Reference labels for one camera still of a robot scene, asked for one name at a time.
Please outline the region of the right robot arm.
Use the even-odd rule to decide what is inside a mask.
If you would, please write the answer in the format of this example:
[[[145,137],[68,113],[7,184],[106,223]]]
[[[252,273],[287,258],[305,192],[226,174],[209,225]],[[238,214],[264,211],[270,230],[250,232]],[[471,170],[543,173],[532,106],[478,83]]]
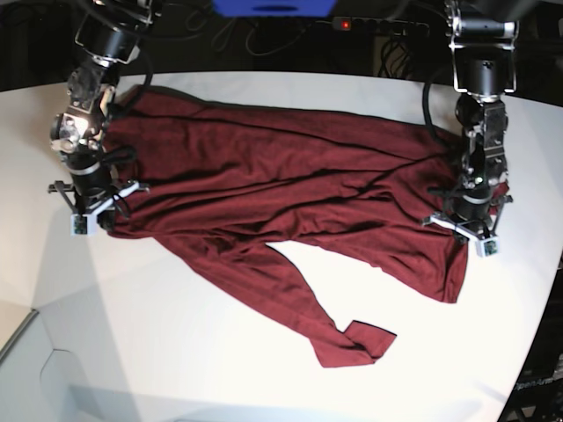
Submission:
[[[56,180],[49,193],[62,196],[70,209],[70,233],[91,236],[112,230],[115,216],[130,216],[126,198],[148,186],[122,180],[117,168],[136,160],[130,146],[109,152],[104,139],[110,124],[124,117],[146,92],[153,77],[146,70],[141,88],[125,104],[115,101],[122,68],[135,59],[146,61],[142,40],[160,17],[160,1],[84,1],[86,15],[75,43],[85,53],[67,83],[69,105],[58,114],[50,132],[50,148],[59,156],[71,181]]]

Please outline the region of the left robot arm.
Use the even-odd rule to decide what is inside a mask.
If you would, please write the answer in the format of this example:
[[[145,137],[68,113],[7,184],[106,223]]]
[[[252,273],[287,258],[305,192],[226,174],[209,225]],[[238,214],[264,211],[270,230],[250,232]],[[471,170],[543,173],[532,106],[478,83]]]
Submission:
[[[445,14],[452,56],[453,87],[460,97],[455,115],[461,141],[451,146],[459,170],[450,188],[432,188],[442,208],[424,220],[472,241],[477,253],[499,251],[496,235],[502,209],[511,202],[503,189],[508,179],[504,136],[508,128],[503,95],[515,92],[516,22],[489,18],[469,1],[448,1]]]

